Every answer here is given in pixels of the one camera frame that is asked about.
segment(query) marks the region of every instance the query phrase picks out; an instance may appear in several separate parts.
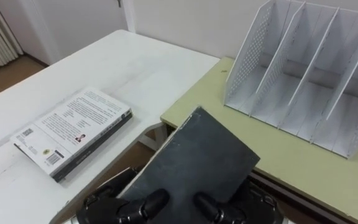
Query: white desk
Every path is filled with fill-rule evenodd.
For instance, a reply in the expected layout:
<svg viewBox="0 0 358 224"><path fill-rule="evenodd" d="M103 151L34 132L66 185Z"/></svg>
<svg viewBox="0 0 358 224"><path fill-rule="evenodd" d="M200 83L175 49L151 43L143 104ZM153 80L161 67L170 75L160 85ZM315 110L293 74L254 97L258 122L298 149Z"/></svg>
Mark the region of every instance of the white desk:
<svg viewBox="0 0 358 224"><path fill-rule="evenodd" d="M128 104L134 117L63 182L12 144L0 147L0 223L48 223L194 85L218 58L116 31L0 93L0 140L84 86Z"/></svg>

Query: wooden floor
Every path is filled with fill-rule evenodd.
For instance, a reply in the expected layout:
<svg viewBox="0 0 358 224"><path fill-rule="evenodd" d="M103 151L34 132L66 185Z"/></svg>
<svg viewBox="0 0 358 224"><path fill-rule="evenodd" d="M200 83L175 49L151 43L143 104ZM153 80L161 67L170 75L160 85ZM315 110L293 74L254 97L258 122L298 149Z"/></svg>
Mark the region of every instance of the wooden floor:
<svg viewBox="0 0 358 224"><path fill-rule="evenodd" d="M22 56L0 68L0 92L25 80L45 67L29 57Z"/></svg>
<svg viewBox="0 0 358 224"><path fill-rule="evenodd" d="M32 60L29 57L23 56L19 59L9 63L8 65L0 68L0 92L5 89L19 83L26 78L29 78L33 74L41 71L45 67L36 61ZM152 157L154 151L146 147L141 143L135 144L123 157L120 161L108 171L98 183L103 183L106 179L114 176L118 172L124 170L127 166L138 166L141 164L147 163L147 161ZM293 208L285 203L280 203L281 208L284 211L284 214L290 219L300 224L316 224L319 223L312 218L304 215L299 212L296 208ZM79 205L73 205L72 209L69 209L65 212L61 219L64 220L72 216L75 209Z"/></svg>

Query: dark gray book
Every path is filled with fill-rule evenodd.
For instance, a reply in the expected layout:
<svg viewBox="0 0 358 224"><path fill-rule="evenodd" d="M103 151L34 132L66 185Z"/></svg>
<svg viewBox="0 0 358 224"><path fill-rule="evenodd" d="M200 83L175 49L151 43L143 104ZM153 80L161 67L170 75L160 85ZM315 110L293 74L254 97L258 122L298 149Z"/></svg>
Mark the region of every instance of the dark gray book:
<svg viewBox="0 0 358 224"><path fill-rule="evenodd" d="M163 188L170 201L151 223L207 223L193 205L194 194L201 191L227 202L258 161L254 152L199 107L120 197L136 200Z"/></svg>

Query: book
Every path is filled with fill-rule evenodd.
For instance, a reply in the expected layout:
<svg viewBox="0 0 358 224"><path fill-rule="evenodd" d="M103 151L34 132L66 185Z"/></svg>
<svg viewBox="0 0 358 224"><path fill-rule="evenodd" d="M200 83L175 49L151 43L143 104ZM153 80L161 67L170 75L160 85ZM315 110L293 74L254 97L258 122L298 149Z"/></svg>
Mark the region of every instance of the book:
<svg viewBox="0 0 358 224"><path fill-rule="evenodd" d="M88 87L21 129L11 142L59 182L131 117L129 106Z"/></svg>
<svg viewBox="0 0 358 224"><path fill-rule="evenodd" d="M251 149L198 107L119 197L138 200L165 189L170 200L150 223L207 223L193 204L194 194L227 202L258 162Z"/></svg>

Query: white door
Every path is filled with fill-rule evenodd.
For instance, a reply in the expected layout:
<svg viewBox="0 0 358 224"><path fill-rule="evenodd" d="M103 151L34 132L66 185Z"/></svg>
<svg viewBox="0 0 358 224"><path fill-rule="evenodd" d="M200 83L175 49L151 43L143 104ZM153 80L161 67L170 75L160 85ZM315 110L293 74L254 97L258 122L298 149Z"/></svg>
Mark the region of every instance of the white door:
<svg viewBox="0 0 358 224"><path fill-rule="evenodd" d="M43 17L58 59L106 35L127 29L118 0L33 0Z"/></svg>

